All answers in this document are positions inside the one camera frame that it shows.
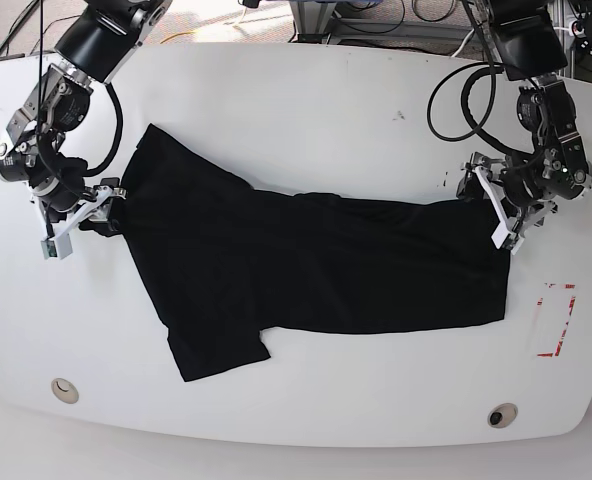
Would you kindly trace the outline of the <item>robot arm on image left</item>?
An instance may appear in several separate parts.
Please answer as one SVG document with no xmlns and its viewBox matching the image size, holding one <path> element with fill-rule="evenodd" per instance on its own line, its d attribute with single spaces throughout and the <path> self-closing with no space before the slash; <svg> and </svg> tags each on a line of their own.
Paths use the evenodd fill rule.
<svg viewBox="0 0 592 480">
<path fill-rule="evenodd" d="M 0 178 L 23 182 L 38 204 L 47 245 L 65 224 L 70 231 L 114 197 L 112 186 L 89 188 L 85 181 L 103 173 L 115 158 L 124 126 L 120 101 L 111 83 L 124 63 L 169 10 L 167 1 L 89 1 L 56 43 L 60 60 L 40 65 L 38 81 L 0 136 Z M 89 112 L 92 83 L 105 86 L 116 126 L 110 150 L 94 168 L 60 151 L 67 133 Z"/>
</svg>

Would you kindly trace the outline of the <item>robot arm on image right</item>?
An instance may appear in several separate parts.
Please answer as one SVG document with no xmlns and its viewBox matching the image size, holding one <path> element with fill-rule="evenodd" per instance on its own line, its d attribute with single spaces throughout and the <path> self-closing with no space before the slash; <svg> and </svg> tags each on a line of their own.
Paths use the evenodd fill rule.
<svg viewBox="0 0 592 480">
<path fill-rule="evenodd" d="M 546 215 L 556 212 L 557 198 L 574 200 L 592 187 L 592 165 L 576 126 L 575 104 L 558 75 L 568 62 L 546 2 L 479 1 L 476 8 L 495 61 L 466 80 L 461 108 L 470 127 L 501 156 L 474 153 L 464 166 L 457 195 L 489 199 L 498 218 L 493 243 L 517 250 L 528 228 L 542 225 Z M 471 113 L 474 84 L 499 75 L 521 84 L 516 115 L 531 135 L 530 152 L 504 145 Z"/>
</svg>

